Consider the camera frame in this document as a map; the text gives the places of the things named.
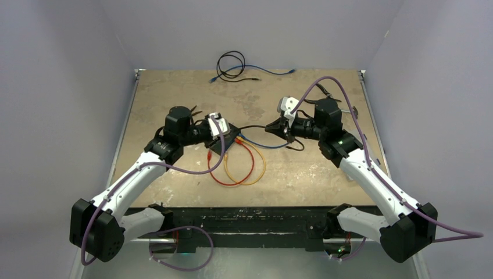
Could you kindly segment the black network switch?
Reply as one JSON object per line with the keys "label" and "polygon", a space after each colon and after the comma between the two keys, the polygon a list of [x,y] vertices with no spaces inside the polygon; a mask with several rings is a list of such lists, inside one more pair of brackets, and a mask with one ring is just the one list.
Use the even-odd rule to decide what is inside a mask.
{"label": "black network switch", "polygon": [[221,139],[218,137],[209,143],[206,147],[217,155],[221,155],[222,149],[227,151],[230,146],[234,143],[234,140],[239,135],[240,131],[237,128],[232,129],[228,134],[224,135],[224,144],[222,144]]}

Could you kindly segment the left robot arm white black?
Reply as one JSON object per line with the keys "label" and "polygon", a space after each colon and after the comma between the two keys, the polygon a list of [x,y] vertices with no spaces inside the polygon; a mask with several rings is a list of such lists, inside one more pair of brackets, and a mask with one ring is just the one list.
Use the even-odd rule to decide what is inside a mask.
{"label": "left robot arm white black", "polygon": [[225,136],[231,131],[229,122],[218,112],[194,122],[192,109],[175,106],[169,110],[164,125],[158,128],[136,162],[110,187],[86,201],[74,203],[70,216],[69,241],[80,248],[83,266],[95,260],[108,262],[129,241],[148,233],[160,238],[173,232],[173,222],[162,206],[151,205],[139,213],[126,215],[133,202],[157,178],[168,170],[201,175],[212,172],[179,168],[176,161],[190,145],[209,144],[219,140],[220,157],[226,151]]}

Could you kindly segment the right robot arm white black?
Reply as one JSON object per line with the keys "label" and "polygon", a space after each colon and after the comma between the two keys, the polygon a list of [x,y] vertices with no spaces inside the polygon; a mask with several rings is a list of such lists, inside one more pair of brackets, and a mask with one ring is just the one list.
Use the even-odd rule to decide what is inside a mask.
{"label": "right robot arm white black", "polygon": [[293,97],[280,99],[280,117],[266,132],[288,142],[302,137],[318,141],[322,155],[356,181],[381,215],[342,204],[327,214],[324,237],[355,233],[378,242],[395,262],[403,263],[435,240],[438,212],[403,192],[367,155],[362,142],[342,126],[342,112],[332,99],[319,99],[313,117],[299,117]]}

